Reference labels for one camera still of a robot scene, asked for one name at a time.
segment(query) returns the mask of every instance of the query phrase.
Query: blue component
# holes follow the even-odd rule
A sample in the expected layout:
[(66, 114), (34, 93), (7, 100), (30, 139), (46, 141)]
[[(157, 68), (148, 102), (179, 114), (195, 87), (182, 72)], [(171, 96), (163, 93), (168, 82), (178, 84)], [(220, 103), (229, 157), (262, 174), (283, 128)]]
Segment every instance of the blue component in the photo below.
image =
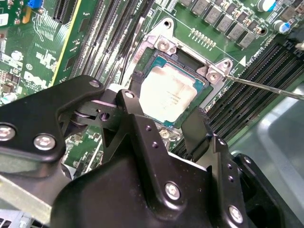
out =
[(40, 8), (42, 6), (43, 0), (29, 0), (28, 6), (32, 9)]
[(273, 11), (273, 9), (276, 7), (276, 1), (272, 4), (272, 6), (267, 10), (267, 12)]
[(281, 25), (281, 28), (280, 28), (280, 32), (281, 33), (286, 33), (288, 32), (290, 29), (290, 24), (288, 24), (287, 22), (284, 23), (283, 25)]

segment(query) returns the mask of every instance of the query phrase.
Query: black memory slot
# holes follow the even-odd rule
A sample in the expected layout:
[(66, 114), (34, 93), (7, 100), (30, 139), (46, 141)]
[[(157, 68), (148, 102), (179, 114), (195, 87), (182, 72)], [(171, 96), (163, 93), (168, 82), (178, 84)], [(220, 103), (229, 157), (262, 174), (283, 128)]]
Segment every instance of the black memory slot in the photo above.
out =
[(104, 23), (105, 17), (107, 15), (108, 9), (110, 7), (110, 5), (104, 5), (104, 2), (105, 2), (104, 0), (100, 0), (98, 3), (98, 6), (96, 8), (96, 11), (92, 19), (91, 26), (88, 30), (88, 35), (86, 36), (86, 38), (82, 43), (80, 54), (77, 58), (77, 62), (74, 64), (70, 78), (75, 77), (78, 72), (79, 74), (82, 74), (84, 68), (86, 67), (86, 62), (90, 57), (90, 52), (93, 48), (92, 46), (99, 34), (98, 32), (94, 32), (94, 31), (95, 30), (100, 31)]
[(135, 10), (136, 5), (137, 5), (137, 0), (128, 1), (128, 4), (125, 5), (123, 11), (119, 15), (119, 18), (116, 20), (118, 21), (118, 24), (116, 23), (116, 25), (114, 26), (109, 37), (110, 42), (106, 44), (103, 53), (105, 54), (107, 52), (108, 55), (103, 56), (103, 58), (100, 61), (101, 63), (100, 66), (92, 74), (97, 80), (100, 80), (113, 49), (117, 46), (119, 40), (122, 38), (122, 34), (124, 33), (124, 30), (127, 27), (128, 23), (130, 22), (131, 15)]
[[(271, 64), (265, 65), (263, 68), (263, 71), (259, 71), (258, 74), (256, 74), (256, 81), (257, 83), (268, 85), (266, 83), (266, 80), (271, 77), (271, 75), (274, 73), (274, 70), (277, 69), (280, 65), (282, 65), (288, 58), (289, 53), (286, 53), (285, 51), (281, 50), (279, 53), (278, 59), (279, 61), (275, 61)], [(255, 87), (244, 85), (241, 92), (239, 92), (235, 97), (233, 101), (233, 105), (229, 105), (226, 108), (222, 108), (221, 112), (217, 115), (216, 118), (214, 118), (211, 121), (211, 124), (214, 126), (214, 130), (217, 130), (223, 123), (224, 120), (232, 116), (235, 112), (238, 112), (241, 105), (250, 98), (250, 96), (256, 91)]]
[[(269, 57), (273, 56), (275, 53), (277, 53), (280, 50), (280, 46), (276, 44), (272, 44), (267, 48), (265, 51), (263, 51), (259, 58), (254, 61), (247, 69), (244, 71), (244, 73), (240, 76), (240, 78), (251, 81), (255, 75), (261, 70), (261, 66), (264, 66), (267, 61), (269, 61)], [(212, 107), (212, 109), (208, 112), (208, 115), (210, 116), (211, 120), (217, 116), (218, 111), (225, 108), (227, 105), (229, 105), (234, 97), (244, 88), (243, 84), (240, 83), (233, 83), (230, 87), (229, 91), (225, 93), (225, 96), (223, 96), (221, 99), (219, 99), (215, 105)]]
[[(276, 69), (274, 72), (275, 77), (271, 78), (269, 82), (266, 82), (267, 85), (286, 89), (303, 73), (304, 68), (299, 61), (291, 58), (288, 64), (287, 67), (282, 65)], [(248, 102), (244, 103), (242, 108), (239, 109), (237, 115), (228, 118), (217, 133), (226, 140), (231, 139), (239, 130), (243, 129), (249, 121), (256, 118), (276, 97), (278, 97), (277, 94), (266, 90), (255, 89)]]
[(107, 15), (106, 15), (106, 19), (105, 22), (103, 24), (103, 26), (101, 27), (97, 40), (95, 42), (96, 45), (98, 45), (97, 47), (92, 48), (91, 53), (89, 55), (89, 59), (86, 63), (86, 66), (84, 68), (83, 74), (85, 75), (91, 75), (91, 72), (94, 68), (94, 64), (93, 62), (96, 59), (96, 55), (98, 52), (98, 49), (101, 47), (101, 44), (106, 36), (106, 34), (109, 32), (110, 26), (113, 24), (113, 21), (115, 20), (115, 18), (117, 17), (117, 10), (118, 7), (120, 5), (120, 3), (122, 2), (121, 0), (116, 0), (116, 1), (111, 1), (112, 5), (110, 7), (110, 10), (108, 11)]

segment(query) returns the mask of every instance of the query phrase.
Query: motherboard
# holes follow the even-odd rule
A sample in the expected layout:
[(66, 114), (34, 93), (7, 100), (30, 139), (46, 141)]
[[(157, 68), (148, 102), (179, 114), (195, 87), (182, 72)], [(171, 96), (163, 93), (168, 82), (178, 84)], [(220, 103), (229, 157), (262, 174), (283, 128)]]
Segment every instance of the motherboard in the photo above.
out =
[[(233, 142), (282, 99), (225, 75), (288, 91), (304, 80), (302, 0), (5, 0), (0, 7), (0, 105), (90, 75), (137, 94), (168, 151), (187, 159), (181, 126), (194, 108)], [(98, 127), (66, 140), (63, 163), (75, 178), (102, 157)]]

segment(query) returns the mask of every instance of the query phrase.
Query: silver screw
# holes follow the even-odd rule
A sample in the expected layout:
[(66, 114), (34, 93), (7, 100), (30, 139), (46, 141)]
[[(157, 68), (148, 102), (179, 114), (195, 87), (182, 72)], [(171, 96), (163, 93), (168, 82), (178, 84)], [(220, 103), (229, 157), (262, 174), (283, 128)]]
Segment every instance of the silver screw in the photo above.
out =
[(167, 41), (165, 40), (161, 40), (158, 44), (157, 44), (157, 47), (160, 51), (168, 51), (170, 45)]
[(0, 141), (8, 141), (16, 135), (16, 131), (6, 125), (0, 125)]
[(130, 93), (129, 91), (126, 91), (125, 92), (125, 95), (128, 97), (128, 98), (133, 98), (134, 95), (132, 93)]
[(211, 75), (211, 76), (210, 76), (210, 80), (211, 80), (211, 81), (214, 81), (215, 79), (217, 79), (217, 76), (216, 76), (216, 75)]
[(226, 145), (226, 143), (222, 139), (218, 139), (219, 143), (222, 145)]
[(248, 157), (244, 157), (245, 161), (249, 164), (251, 164), (251, 160)]
[(165, 190), (169, 198), (172, 200), (178, 200), (181, 197), (180, 190), (173, 183), (166, 183)]
[(98, 88), (100, 86), (99, 83), (94, 81), (94, 80), (90, 81), (89, 83), (90, 83), (91, 86), (93, 86), (95, 88)]
[(230, 215), (232, 216), (233, 220), (235, 220), (237, 223), (243, 222), (243, 216), (242, 216), (241, 212), (235, 206), (230, 206), (229, 212), (230, 212)]
[(170, 137), (170, 133), (166, 129), (161, 130), (160, 135), (163, 139), (169, 139)]
[(41, 151), (49, 151), (55, 147), (56, 141), (53, 137), (42, 134), (35, 138), (34, 145)]

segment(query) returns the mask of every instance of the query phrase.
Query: metal bracket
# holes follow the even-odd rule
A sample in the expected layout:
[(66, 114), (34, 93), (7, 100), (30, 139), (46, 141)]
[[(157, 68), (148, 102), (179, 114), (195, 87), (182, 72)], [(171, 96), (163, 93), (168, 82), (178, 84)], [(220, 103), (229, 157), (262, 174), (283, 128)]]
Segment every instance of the metal bracket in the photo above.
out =
[(116, 101), (124, 116), (113, 138), (103, 134), (103, 160), (121, 154), (125, 150), (121, 145), (130, 140), (148, 205), (161, 219), (175, 219), (187, 201), (158, 129), (153, 120), (144, 116), (138, 97), (131, 91), (120, 90)]

